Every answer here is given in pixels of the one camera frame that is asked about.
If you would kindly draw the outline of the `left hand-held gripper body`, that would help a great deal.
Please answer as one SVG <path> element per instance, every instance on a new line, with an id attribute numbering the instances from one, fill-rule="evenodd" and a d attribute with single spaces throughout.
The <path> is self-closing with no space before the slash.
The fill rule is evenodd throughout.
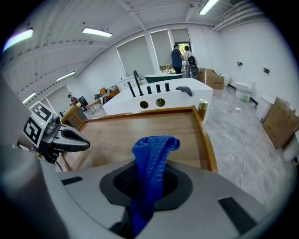
<path id="1" fill-rule="evenodd" d="M 23 128 L 23 135 L 47 162 L 54 164 L 59 157 L 53 140 L 62 125 L 60 117 L 40 101 L 35 102 L 29 110 L 31 115 Z"/>

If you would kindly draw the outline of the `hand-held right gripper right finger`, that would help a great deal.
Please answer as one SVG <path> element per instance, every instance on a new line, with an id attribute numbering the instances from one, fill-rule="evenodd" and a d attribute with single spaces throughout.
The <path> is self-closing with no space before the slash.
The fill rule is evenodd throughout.
<path id="1" fill-rule="evenodd" d="M 268 215 L 255 198 L 221 175 L 179 162 L 193 191 L 177 209 L 155 212 L 140 233 L 142 239 L 256 239 Z"/>

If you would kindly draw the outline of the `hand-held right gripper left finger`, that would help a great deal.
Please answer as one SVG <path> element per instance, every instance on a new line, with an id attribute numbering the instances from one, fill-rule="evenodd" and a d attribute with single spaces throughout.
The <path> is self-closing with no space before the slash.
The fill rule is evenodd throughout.
<path id="1" fill-rule="evenodd" d="M 131 160 L 79 171 L 56 172 L 53 165 L 41 163 L 50 198 L 57 210 L 68 239 L 119 239 L 110 231 L 120 222 L 125 208 L 111 204 L 100 191 L 103 176 Z"/>

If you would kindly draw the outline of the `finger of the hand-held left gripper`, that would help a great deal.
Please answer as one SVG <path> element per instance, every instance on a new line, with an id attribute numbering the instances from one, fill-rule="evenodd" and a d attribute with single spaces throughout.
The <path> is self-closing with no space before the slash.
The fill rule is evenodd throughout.
<path id="1" fill-rule="evenodd" d="M 61 136 L 68 140 L 73 141 L 87 141 L 87 138 L 82 135 L 79 131 L 71 130 L 71 129 L 63 129 L 60 130 Z"/>
<path id="2" fill-rule="evenodd" d="M 54 139 L 54 149 L 61 153 L 85 151 L 89 147 L 90 142 L 86 140 L 67 139 L 62 137 Z"/>

